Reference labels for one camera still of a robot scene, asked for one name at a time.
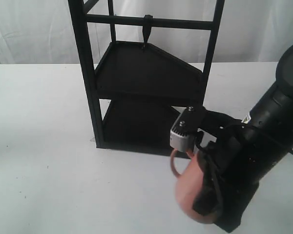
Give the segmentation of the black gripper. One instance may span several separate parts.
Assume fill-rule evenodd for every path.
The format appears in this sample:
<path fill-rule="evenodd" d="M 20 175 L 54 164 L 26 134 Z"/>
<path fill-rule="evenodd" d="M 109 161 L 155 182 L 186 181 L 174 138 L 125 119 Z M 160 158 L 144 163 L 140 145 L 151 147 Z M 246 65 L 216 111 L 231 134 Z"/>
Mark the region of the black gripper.
<path fill-rule="evenodd" d="M 258 189 L 246 171 L 248 158 L 245 125 L 226 114 L 206 111 L 199 126 L 216 137 L 204 147 L 205 172 L 201 192 L 195 197 L 193 209 L 207 215 L 218 213 L 222 219 L 240 219 Z"/>

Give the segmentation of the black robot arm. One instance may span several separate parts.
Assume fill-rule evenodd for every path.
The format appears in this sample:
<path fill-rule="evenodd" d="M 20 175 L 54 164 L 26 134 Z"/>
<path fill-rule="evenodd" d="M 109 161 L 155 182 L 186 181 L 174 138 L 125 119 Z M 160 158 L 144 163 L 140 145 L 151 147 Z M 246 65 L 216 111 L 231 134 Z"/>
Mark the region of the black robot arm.
<path fill-rule="evenodd" d="M 293 45 L 278 62 L 275 82 L 244 120 L 219 124 L 202 148 L 203 186 L 193 209 L 243 213 L 261 178 L 293 151 Z"/>

